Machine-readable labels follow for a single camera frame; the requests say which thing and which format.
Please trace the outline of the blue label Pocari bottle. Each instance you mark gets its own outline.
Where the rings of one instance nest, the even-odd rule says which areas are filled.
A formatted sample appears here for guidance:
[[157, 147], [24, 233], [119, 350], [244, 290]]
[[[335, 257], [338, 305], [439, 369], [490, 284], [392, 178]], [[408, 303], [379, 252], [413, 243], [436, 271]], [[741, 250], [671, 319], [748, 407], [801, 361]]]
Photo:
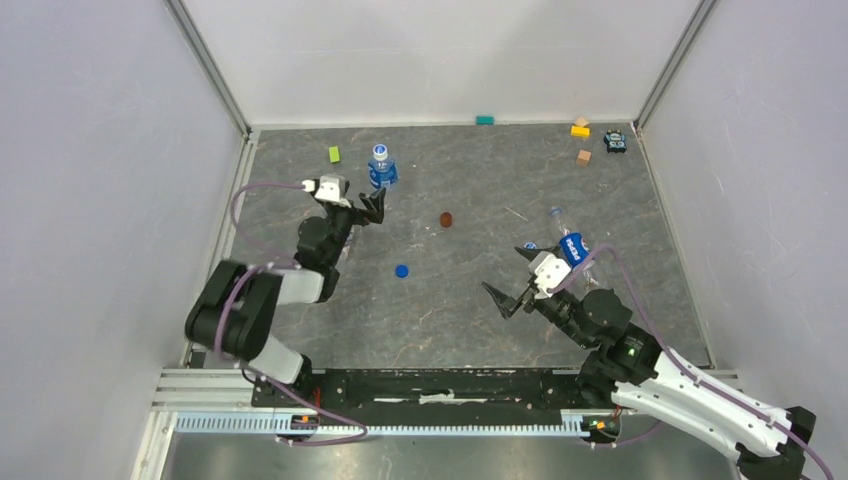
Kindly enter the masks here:
[[368, 161], [368, 177], [371, 186], [376, 190], [385, 188], [391, 190], [399, 180], [396, 159], [390, 155], [386, 161], [375, 161], [372, 157]]

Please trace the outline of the white blue Pocari cap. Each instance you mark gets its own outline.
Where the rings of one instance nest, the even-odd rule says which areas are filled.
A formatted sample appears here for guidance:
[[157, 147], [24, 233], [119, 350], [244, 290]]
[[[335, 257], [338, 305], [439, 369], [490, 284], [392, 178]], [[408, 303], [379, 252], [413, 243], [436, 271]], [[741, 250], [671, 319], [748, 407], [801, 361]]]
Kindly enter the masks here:
[[388, 149], [384, 144], [376, 144], [372, 149], [373, 159], [381, 162], [386, 161], [389, 157]]

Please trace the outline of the red label clear bottle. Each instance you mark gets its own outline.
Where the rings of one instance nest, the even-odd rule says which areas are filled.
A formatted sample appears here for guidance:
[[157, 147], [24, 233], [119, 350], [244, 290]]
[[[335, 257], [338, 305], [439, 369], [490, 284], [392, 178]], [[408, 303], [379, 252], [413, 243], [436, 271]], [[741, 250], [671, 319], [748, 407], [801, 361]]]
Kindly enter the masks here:
[[339, 255], [339, 258], [338, 258], [339, 263], [346, 262], [348, 260], [348, 258], [350, 257], [350, 253], [351, 253], [351, 250], [353, 248], [355, 236], [356, 236], [355, 230], [352, 229], [348, 233], [348, 235], [347, 235], [347, 237], [346, 237], [346, 239], [345, 239], [345, 241], [342, 245], [342, 249], [340, 251], [340, 255]]

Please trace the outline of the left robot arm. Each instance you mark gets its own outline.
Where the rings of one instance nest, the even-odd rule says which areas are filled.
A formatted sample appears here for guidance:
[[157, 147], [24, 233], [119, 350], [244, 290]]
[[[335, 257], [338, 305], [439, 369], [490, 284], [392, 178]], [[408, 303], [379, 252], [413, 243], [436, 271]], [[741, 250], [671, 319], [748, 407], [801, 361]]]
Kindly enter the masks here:
[[356, 227], [380, 224], [385, 217], [385, 188], [360, 194], [360, 205], [340, 187], [329, 193], [309, 181], [305, 190], [323, 208], [303, 220], [291, 264], [264, 265], [222, 260], [207, 280], [184, 326], [186, 338], [229, 356], [257, 371], [290, 407], [306, 405], [314, 394], [312, 362], [271, 333], [282, 305], [327, 301], [340, 278], [337, 268]]

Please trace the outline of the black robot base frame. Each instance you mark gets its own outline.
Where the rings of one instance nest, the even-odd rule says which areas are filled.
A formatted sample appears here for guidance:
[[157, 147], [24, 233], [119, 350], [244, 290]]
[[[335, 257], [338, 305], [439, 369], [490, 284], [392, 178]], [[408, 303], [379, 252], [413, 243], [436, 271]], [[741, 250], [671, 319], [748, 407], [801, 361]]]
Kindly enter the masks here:
[[257, 408], [306, 408], [298, 424], [362, 427], [552, 426], [563, 410], [621, 415], [580, 390], [574, 370], [552, 368], [316, 370], [294, 400], [251, 370]]

